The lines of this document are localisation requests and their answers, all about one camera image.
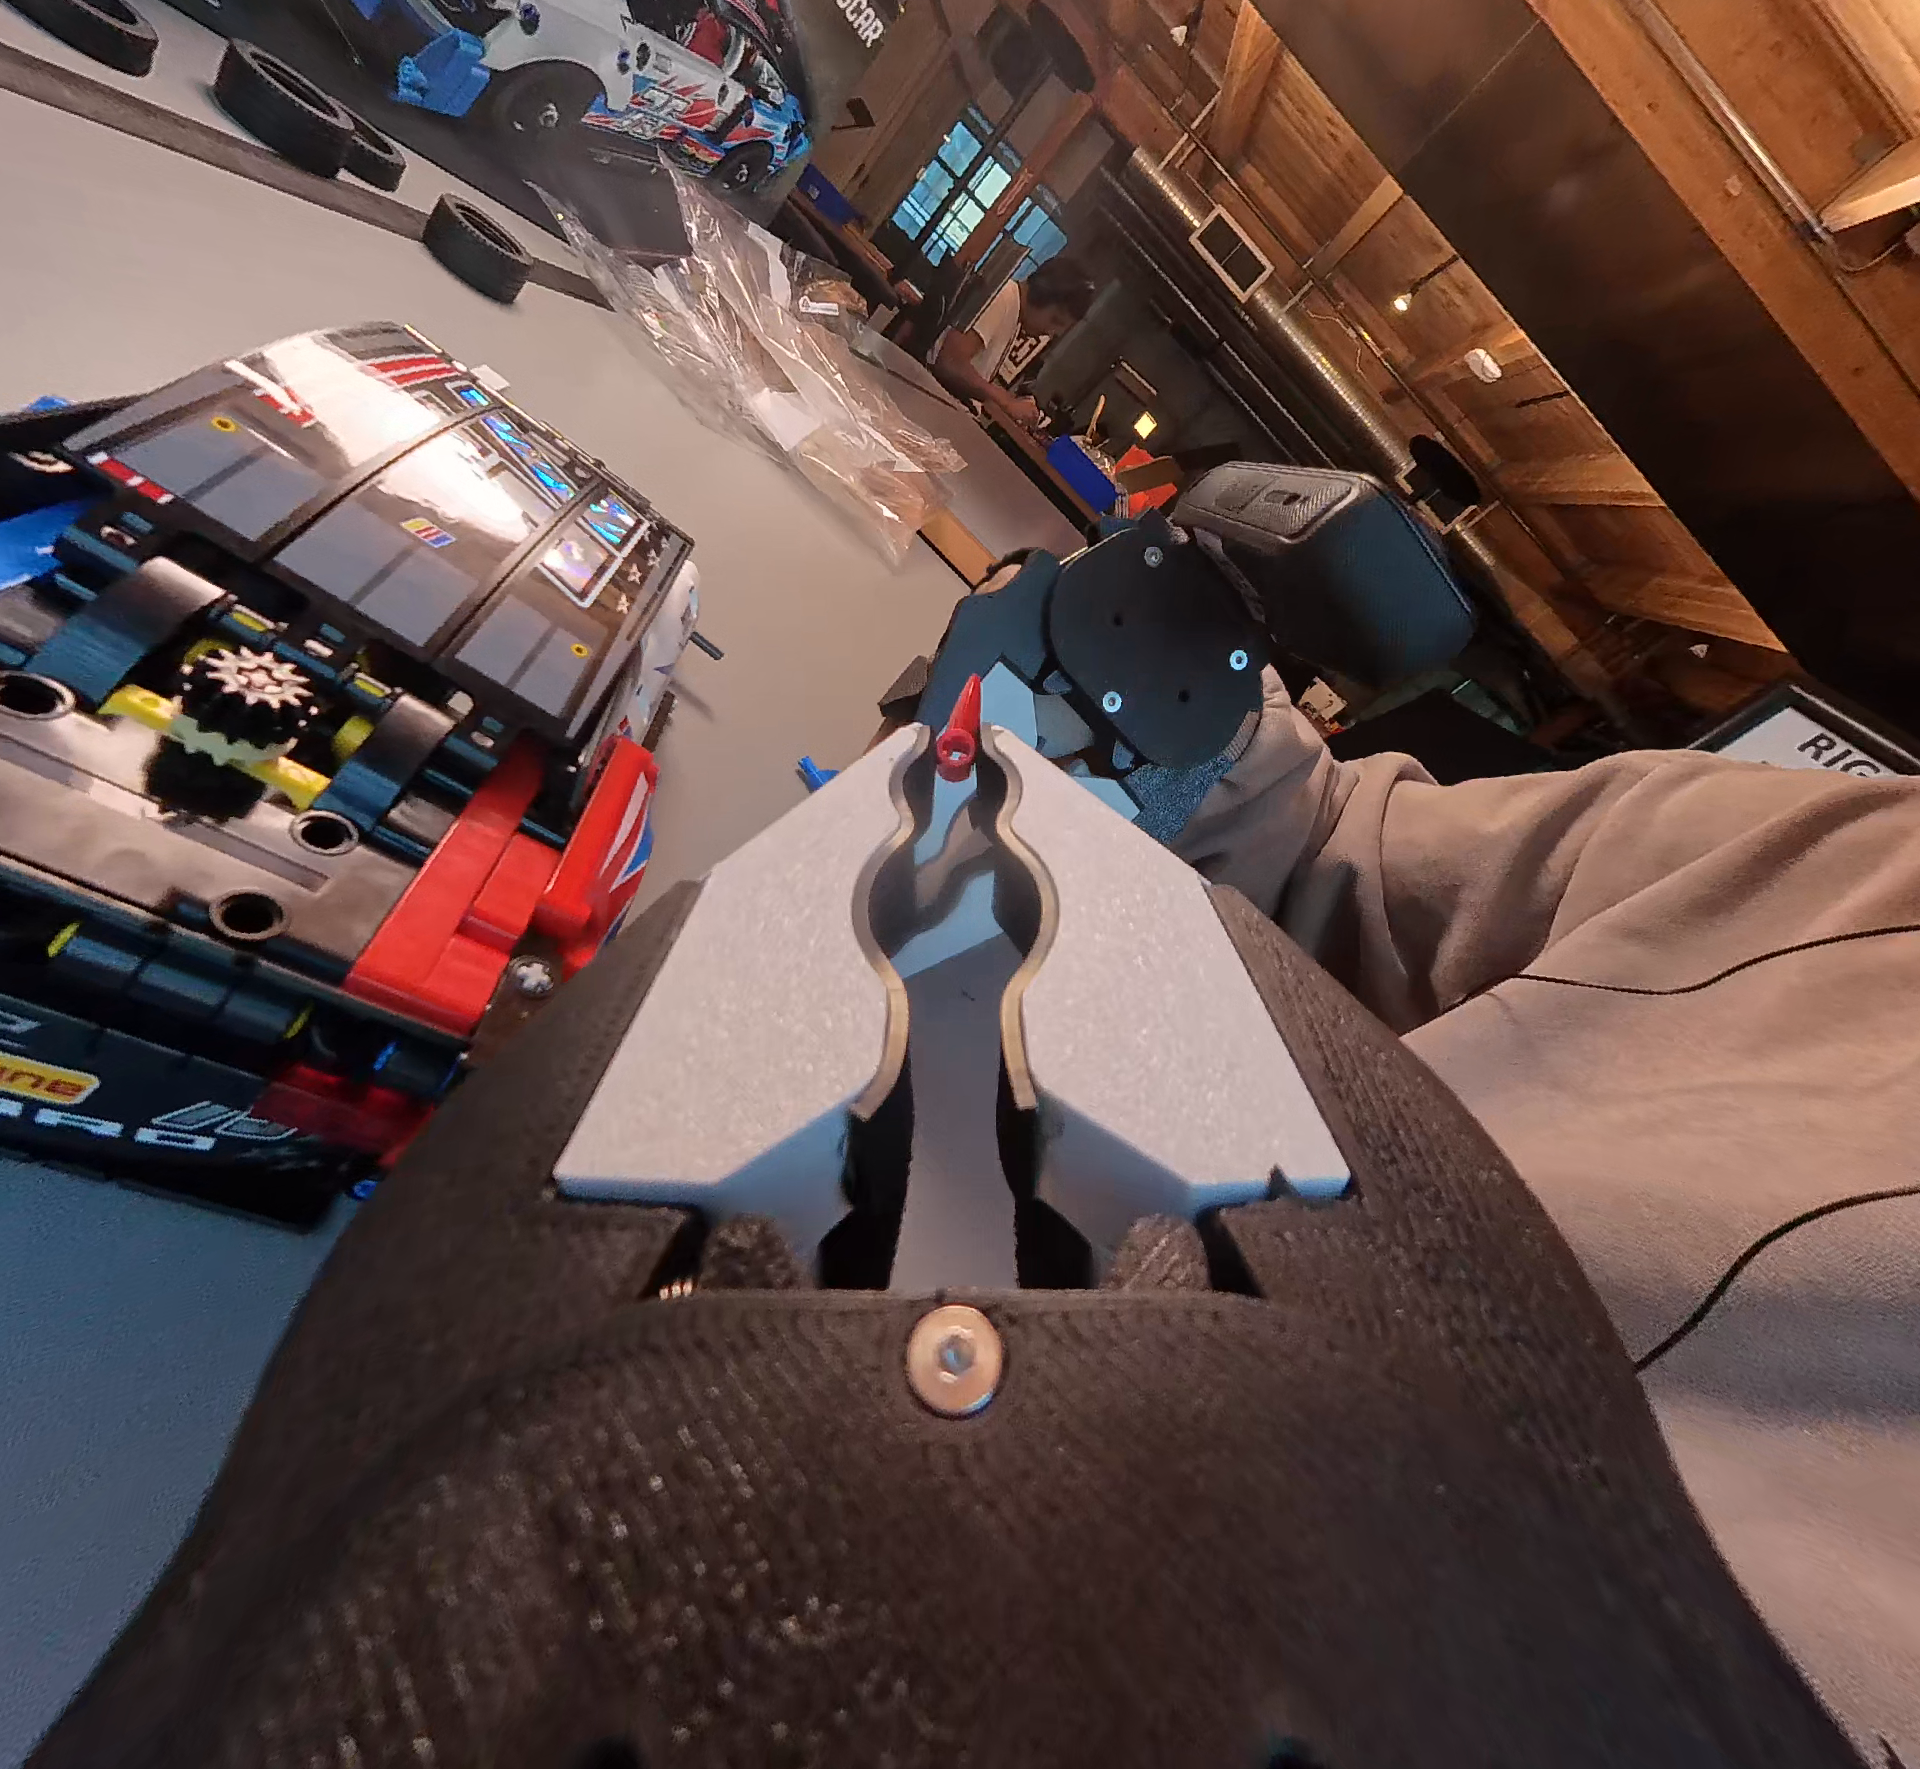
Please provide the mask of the silver air duct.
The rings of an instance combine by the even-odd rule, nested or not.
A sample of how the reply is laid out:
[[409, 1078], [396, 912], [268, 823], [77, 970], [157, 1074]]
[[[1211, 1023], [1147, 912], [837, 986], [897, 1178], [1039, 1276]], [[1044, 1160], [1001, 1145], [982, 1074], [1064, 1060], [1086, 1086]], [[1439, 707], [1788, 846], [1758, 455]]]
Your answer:
[[1230, 319], [1289, 376], [1347, 451], [1365, 461], [1372, 472], [1403, 489], [1415, 466], [1410, 436], [1403, 436], [1353, 362], [1309, 327], [1305, 302], [1272, 288], [1276, 263], [1257, 239], [1219, 203], [1192, 199], [1147, 149], [1124, 155], [1115, 187], [1185, 257]]

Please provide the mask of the lego race car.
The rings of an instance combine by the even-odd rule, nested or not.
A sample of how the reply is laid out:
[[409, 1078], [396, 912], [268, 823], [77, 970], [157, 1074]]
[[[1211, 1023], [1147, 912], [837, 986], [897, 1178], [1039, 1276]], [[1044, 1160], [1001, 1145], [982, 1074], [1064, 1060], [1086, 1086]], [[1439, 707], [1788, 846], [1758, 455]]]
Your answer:
[[312, 1229], [625, 922], [693, 537], [402, 320], [0, 489], [5, 1160]]

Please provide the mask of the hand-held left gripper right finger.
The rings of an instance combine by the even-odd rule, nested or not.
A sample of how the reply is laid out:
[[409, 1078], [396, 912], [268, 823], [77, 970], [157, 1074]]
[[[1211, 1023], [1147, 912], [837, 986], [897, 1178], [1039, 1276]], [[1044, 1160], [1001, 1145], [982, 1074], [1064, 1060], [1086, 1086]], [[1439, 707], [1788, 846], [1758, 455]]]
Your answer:
[[1001, 990], [1001, 1172], [1023, 1276], [1095, 1276], [1141, 1218], [1347, 1199], [1353, 1172], [1211, 885], [1011, 730], [972, 823]]

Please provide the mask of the white sign with black tag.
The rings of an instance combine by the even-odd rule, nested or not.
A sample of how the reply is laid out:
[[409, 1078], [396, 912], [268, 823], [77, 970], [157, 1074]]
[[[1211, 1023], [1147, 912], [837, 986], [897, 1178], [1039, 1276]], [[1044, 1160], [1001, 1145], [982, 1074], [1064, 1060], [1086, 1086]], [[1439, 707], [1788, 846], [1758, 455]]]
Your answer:
[[1835, 703], [1806, 682], [1774, 682], [1713, 730], [1691, 749], [1788, 768], [1788, 774], [1835, 774], [1835, 777], [1915, 777], [1915, 740], [1867, 721], [1847, 703]]

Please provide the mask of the person's right forearm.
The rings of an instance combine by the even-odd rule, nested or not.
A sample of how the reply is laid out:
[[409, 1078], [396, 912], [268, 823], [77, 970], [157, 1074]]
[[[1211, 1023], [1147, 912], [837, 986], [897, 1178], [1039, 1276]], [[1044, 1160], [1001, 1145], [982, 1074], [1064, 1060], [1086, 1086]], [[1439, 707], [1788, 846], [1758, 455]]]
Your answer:
[[1397, 1032], [1505, 985], [1680, 1003], [1758, 975], [1815, 1032], [1915, 1023], [1910, 777], [1631, 749], [1443, 788], [1410, 757], [1334, 761], [1267, 678], [1171, 850]]

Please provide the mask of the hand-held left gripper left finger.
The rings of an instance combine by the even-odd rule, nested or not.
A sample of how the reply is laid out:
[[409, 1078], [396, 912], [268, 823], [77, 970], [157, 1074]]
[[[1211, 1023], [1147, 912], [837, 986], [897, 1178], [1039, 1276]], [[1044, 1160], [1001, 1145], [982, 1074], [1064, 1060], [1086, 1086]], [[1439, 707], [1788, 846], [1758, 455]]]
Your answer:
[[568, 1201], [762, 1216], [818, 1258], [847, 1216], [847, 1133], [907, 1060], [872, 898], [917, 846], [918, 757], [923, 730], [897, 730], [706, 873], [553, 1160]]

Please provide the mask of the paned window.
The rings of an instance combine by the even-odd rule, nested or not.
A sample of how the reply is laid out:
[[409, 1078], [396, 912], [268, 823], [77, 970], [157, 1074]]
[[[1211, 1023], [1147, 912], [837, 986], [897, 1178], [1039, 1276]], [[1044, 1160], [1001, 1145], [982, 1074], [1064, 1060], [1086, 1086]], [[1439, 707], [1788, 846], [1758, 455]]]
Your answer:
[[[1016, 187], [1019, 168], [1019, 149], [994, 139], [990, 120], [971, 104], [923, 155], [875, 239], [894, 257], [894, 272], [943, 272]], [[1016, 261], [1016, 276], [1031, 276], [1066, 249], [1064, 211], [1044, 183], [1023, 199], [1016, 220], [994, 232], [990, 257], [1003, 242], [1023, 249]]]

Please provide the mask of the crumpled clear plastic bags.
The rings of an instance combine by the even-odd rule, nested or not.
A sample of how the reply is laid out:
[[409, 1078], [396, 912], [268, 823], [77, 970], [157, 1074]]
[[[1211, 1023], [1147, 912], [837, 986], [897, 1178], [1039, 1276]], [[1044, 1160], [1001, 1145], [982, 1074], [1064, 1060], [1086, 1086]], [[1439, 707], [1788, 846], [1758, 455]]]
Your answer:
[[661, 168], [661, 246], [633, 246], [609, 199], [536, 183], [652, 376], [713, 433], [802, 477], [864, 547], [904, 566], [949, 516], [959, 451], [897, 405], [847, 339], [855, 288], [780, 246], [693, 173]]

